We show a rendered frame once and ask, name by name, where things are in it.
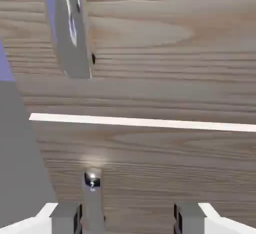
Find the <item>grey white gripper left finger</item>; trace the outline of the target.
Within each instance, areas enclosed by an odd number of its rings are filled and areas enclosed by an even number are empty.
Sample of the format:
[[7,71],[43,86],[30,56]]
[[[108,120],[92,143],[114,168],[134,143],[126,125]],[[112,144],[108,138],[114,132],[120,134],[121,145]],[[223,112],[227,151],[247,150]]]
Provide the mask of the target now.
[[83,234],[83,205],[46,203],[37,215],[0,227],[0,234]]

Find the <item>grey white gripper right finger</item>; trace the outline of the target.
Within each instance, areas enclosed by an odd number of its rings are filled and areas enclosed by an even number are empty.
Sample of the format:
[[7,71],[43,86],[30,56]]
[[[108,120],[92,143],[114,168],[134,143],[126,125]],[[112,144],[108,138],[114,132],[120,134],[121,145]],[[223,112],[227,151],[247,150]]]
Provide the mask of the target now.
[[173,234],[256,234],[256,228],[220,216],[208,202],[175,203],[173,215]]

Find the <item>light wood cabinet door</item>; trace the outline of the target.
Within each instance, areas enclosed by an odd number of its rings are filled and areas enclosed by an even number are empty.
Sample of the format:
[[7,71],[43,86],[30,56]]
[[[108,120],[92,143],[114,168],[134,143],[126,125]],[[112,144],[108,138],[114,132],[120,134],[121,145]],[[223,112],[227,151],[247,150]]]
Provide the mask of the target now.
[[30,113],[256,124],[256,0],[0,0]]
[[114,234],[172,234],[173,205],[208,202],[256,228],[256,133],[35,121],[60,201],[82,201],[86,169],[100,168]]

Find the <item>light wood cabinet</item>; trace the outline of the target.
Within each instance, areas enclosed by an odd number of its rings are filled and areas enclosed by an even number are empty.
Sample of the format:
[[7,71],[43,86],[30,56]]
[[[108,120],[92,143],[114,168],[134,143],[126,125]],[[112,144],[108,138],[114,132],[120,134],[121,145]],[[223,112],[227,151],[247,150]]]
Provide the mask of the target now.
[[[44,113],[29,112],[23,102],[20,91],[19,97],[24,105],[28,115],[31,117],[30,126],[33,129],[33,122],[54,122],[54,123],[72,123],[85,125],[104,125],[104,126],[125,126],[125,127],[146,127],[146,128],[167,128],[182,130],[202,130],[202,131],[220,131],[220,132],[239,132],[256,133],[256,123],[246,124],[240,122],[220,122],[220,121],[197,121],[180,119],[158,119],[158,118],[138,118],[124,116],[102,116],[88,114],[63,114],[63,113]],[[36,146],[40,149],[36,133],[33,129],[36,139]],[[106,234],[114,234],[108,231],[106,220]]]

